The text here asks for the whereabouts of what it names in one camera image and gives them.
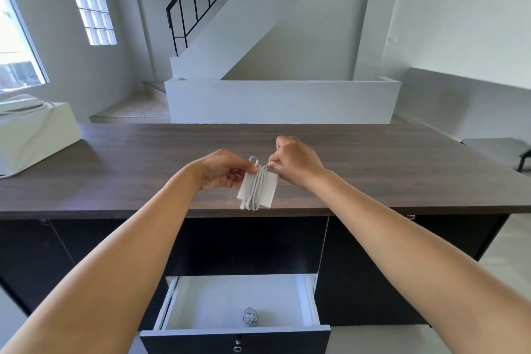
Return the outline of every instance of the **white charger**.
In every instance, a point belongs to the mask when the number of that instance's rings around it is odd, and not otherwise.
[[[255,161],[258,166],[256,174],[246,173],[243,177],[242,186],[238,193],[241,200],[240,210],[258,210],[260,207],[271,208],[275,190],[277,189],[278,175],[269,172],[267,165],[258,165],[258,158],[252,156],[249,161]]]

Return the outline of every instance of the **staircase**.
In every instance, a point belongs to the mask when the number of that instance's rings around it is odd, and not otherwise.
[[[222,79],[298,1],[172,0],[173,77]]]

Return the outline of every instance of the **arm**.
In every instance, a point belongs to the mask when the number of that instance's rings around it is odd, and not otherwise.
[[[327,171],[294,137],[269,166],[318,196],[455,354],[531,352],[531,303],[432,232]]]
[[[85,257],[1,354],[127,353],[200,189],[239,187],[249,161],[220,150],[190,163]]]

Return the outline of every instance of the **drawer handle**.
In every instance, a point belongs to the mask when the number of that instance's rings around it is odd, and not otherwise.
[[[242,346],[239,339],[236,340],[236,343],[234,344],[234,352],[242,352]]]

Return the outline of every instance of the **glass block window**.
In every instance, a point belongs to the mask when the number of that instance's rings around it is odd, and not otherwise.
[[[116,45],[113,23],[105,0],[76,0],[91,45]]]

